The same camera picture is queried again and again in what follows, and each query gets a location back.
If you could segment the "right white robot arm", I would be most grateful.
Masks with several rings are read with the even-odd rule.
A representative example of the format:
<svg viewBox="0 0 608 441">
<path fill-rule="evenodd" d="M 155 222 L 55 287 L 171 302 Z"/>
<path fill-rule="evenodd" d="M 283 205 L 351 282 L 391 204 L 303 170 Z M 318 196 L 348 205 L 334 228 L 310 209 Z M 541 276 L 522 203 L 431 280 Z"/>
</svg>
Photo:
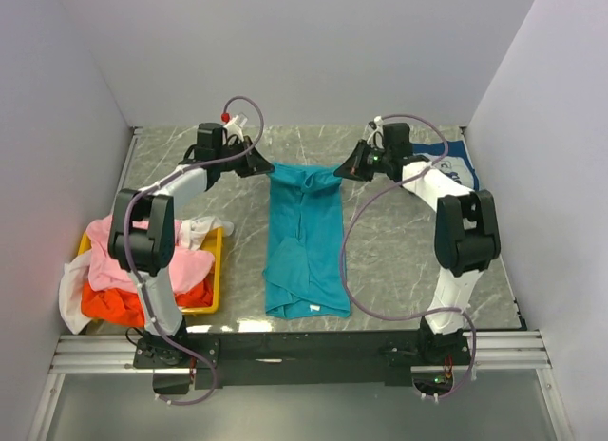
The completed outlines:
<svg viewBox="0 0 608 441">
<path fill-rule="evenodd" d="M 394 186 L 422 200 L 435 214 L 434 253 L 440 265 L 432 301 L 417 314 L 417 353 L 429 364 L 466 346 L 463 328 L 471 294 L 483 272 L 501 253 L 495 201 L 487 190 L 462 185 L 440 165 L 449 144 L 429 158 L 414 152 L 408 114 L 377 116 L 370 136 L 357 142 L 351 155 L 334 171 L 338 178 L 370 182 L 384 174 Z"/>
</svg>

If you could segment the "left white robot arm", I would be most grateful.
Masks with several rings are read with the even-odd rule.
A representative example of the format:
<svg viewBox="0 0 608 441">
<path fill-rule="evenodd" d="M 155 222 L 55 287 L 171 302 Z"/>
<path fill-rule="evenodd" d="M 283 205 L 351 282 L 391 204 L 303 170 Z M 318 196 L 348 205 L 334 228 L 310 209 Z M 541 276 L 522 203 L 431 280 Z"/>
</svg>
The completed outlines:
<svg viewBox="0 0 608 441">
<path fill-rule="evenodd" d="M 244 116 L 224 113 L 222 120 L 199 125 L 196 142 L 169 175 L 145 188 L 122 189 L 114 201 L 108 255 L 135 284 L 145 345 L 170 367 L 189 356 L 195 363 L 206 360 L 190 347 L 169 276 L 177 242 L 175 211 L 210 190 L 223 173 L 246 178 L 275 170 L 244 134 Z"/>
</svg>

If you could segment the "teal t shirt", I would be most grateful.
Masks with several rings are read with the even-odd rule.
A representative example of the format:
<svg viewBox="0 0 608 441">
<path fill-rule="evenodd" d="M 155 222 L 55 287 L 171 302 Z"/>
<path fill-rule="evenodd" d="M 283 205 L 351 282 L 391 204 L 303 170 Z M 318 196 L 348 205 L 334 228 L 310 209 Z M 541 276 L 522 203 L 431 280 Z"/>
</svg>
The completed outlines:
<svg viewBox="0 0 608 441">
<path fill-rule="evenodd" d="M 342 180 L 330 167 L 279 163 L 269 179 L 265 314 L 286 320 L 350 316 L 338 268 Z"/>
</svg>

